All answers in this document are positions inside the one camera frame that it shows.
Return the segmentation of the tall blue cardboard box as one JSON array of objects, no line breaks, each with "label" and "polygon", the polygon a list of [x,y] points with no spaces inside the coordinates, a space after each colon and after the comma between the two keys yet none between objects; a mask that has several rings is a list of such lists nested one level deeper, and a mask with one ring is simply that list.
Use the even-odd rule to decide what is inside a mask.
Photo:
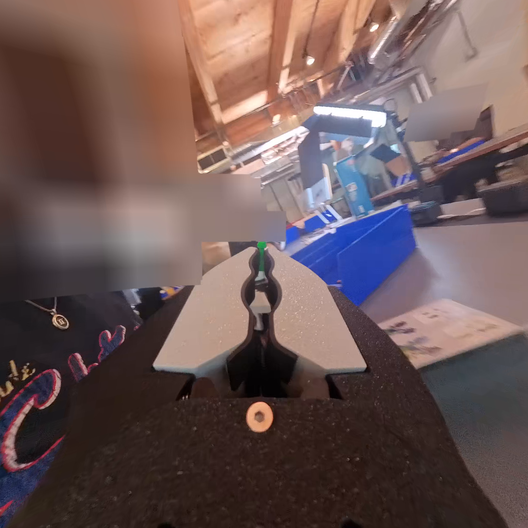
[{"label": "tall blue cardboard box", "polygon": [[348,156],[334,162],[334,170],[344,190],[347,205],[356,218],[373,213],[374,208],[363,175],[361,175],[355,156]]}]

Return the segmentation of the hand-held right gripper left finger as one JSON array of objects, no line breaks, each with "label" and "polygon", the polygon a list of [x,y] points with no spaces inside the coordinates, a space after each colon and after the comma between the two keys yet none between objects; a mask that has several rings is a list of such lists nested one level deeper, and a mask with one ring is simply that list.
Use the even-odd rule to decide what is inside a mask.
[{"label": "hand-held right gripper left finger", "polygon": [[246,297],[258,249],[248,247],[209,270],[190,292],[155,358],[155,371],[208,378],[220,393],[237,391],[247,374],[244,349],[254,331]]}]

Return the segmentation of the blue plastic bin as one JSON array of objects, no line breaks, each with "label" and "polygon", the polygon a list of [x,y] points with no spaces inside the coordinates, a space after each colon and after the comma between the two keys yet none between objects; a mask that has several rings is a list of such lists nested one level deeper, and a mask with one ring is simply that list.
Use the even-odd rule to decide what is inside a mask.
[{"label": "blue plastic bin", "polygon": [[291,241],[285,252],[360,305],[416,246],[413,222],[404,204],[306,234]]}]

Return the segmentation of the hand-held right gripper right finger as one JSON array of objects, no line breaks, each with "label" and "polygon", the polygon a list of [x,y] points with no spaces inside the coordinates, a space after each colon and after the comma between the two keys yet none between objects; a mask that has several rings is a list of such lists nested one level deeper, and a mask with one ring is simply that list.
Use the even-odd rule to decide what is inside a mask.
[{"label": "hand-held right gripper right finger", "polygon": [[277,300],[269,343],[289,395],[330,395],[329,377],[365,373],[367,364],[327,284],[309,268],[268,249]]}]

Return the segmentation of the small black box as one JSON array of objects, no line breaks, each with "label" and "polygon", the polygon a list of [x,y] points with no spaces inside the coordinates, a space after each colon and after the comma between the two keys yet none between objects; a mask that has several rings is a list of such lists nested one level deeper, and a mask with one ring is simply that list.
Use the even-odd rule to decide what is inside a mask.
[{"label": "small black box", "polygon": [[415,228],[438,224],[443,216],[441,204],[437,201],[412,202],[407,205],[412,224]]}]

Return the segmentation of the silver ventilation duct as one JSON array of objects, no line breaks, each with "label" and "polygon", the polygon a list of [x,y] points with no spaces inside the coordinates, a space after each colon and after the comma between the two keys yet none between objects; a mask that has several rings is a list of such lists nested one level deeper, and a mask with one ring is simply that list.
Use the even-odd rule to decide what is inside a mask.
[{"label": "silver ventilation duct", "polygon": [[406,36],[428,12],[431,1],[387,1],[391,17],[368,50],[367,60],[380,65],[384,57],[400,49]]}]

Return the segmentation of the lego instruction booklet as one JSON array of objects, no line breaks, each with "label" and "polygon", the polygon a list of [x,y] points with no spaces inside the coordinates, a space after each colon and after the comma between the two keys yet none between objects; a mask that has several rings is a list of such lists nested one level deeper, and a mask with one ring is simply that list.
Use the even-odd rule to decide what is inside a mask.
[{"label": "lego instruction booklet", "polygon": [[379,327],[416,369],[526,335],[521,326],[451,299],[415,308]]}]

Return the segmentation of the person's dark printed sweatshirt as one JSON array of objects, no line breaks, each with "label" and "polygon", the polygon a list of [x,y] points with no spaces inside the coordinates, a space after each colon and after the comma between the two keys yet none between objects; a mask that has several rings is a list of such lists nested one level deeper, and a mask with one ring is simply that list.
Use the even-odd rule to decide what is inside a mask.
[{"label": "person's dark printed sweatshirt", "polygon": [[1,527],[61,449],[72,402],[94,403],[96,430],[113,406],[117,423],[153,406],[152,360],[123,347],[163,305],[160,287],[1,303]]}]

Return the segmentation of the bright studio light panel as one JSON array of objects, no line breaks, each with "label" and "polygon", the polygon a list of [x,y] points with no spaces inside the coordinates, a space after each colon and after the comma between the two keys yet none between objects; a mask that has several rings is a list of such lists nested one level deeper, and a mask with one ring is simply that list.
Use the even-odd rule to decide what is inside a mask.
[{"label": "bright studio light panel", "polygon": [[371,122],[373,128],[382,128],[387,122],[387,113],[383,107],[374,105],[348,105],[337,106],[318,104],[313,108],[313,113],[318,116],[333,116],[340,118],[363,119]]}]

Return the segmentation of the wooden desk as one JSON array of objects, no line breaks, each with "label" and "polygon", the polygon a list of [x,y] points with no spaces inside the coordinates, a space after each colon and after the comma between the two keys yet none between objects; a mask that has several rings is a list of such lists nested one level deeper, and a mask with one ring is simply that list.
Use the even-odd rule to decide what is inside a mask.
[{"label": "wooden desk", "polygon": [[454,158],[443,162],[432,165],[432,175],[422,176],[422,180],[410,181],[406,184],[400,185],[396,188],[387,190],[379,195],[372,198],[373,203],[380,203],[383,200],[389,199],[390,197],[397,196],[401,193],[413,192],[427,184],[432,184],[440,179],[447,171],[454,167],[472,161],[473,159],[486,156],[490,153],[495,154],[503,149],[509,149],[512,145],[515,146],[519,142],[527,140],[527,123],[520,125],[516,128],[510,129],[504,134],[494,137],[491,140],[484,142],[471,150],[457,155]]}]

